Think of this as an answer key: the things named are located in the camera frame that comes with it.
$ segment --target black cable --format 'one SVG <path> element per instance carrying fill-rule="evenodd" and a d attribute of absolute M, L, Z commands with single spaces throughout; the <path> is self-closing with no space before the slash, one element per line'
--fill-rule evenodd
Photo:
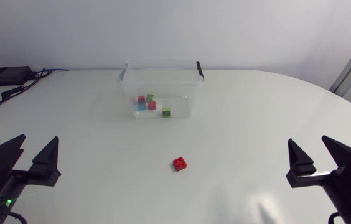
<path fill-rule="evenodd" d="M 15 219 L 19 219 L 21 224 L 27 224 L 26 219 L 24 217 L 22 217 L 22 215 L 20 215 L 20 214 L 16 214 L 14 212 L 10 212 L 8 215 L 14 217 Z"/>
<path fill-rule="evenodd" d="M 340 214 L 338 212 L 332 213 L 327 221 L 328 224 L 335 224 L 335 222 L 333 221 L 333 219 L 337 216 L 340 216 Z"/>
<path fill-rule="evenodd" d="M 53 71 L 55 71 L 55 70 L 67 71 L 67 70 L 65 70 L 65 69 L 45 69 L 45 68 L 43 68 L 43 70 L 41 70 L 41 71 L 38 71 L 38 72 L 31 72 L 29 75 L 32 75 L 32 76 L 35 78 L 35 79 L 33 80 L 33 82 L 32 82 L 30 85 L 25 86 L 24 89 L 23 89 L 22 91 L 20 91 L 20 92 L 14 94 L 14 95 L 12 95 L 12 96 L 10 96 L 9 98 L 7 98 L 7 99 L 5 99 L 5 100 L 1 100 L 1 101 L 0 101 L 0 104 L 4 103 L 5 101 L 7 101 L 7 100 L 9 100 L 9 99 L 11 99 L 11 98 L 13 98 L 13 97 L 15 97 L 15 96 L 17 96 L 17 95 L 20 95 L 20 94 L 24 93 L 26 90 L 28 90 L 28 89 L 30 89 L 32 86 L 34 86 L 40 79 L 47 77 L 48 75 L 50 75 L 50 74 L 51 74 Z"/>

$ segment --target red block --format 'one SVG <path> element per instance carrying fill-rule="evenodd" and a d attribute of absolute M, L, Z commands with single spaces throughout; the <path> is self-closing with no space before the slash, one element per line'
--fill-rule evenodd
<path fill-rule="evenodd" d="M 182 157 L 173 160 L 173 165 L 177 171 L 187 168 L 187 163 Z"/>
<path fill-rule="evenodd" d="M 156 102 L 155 101 L 149 102 L 148 109 L 149 110 L 156 110 Z"/>
<path fill-rule="evenodd" d="M 138 103 L 145 103 L 145 96 L 138 96 L 137 100 L 138 100 Z"/>

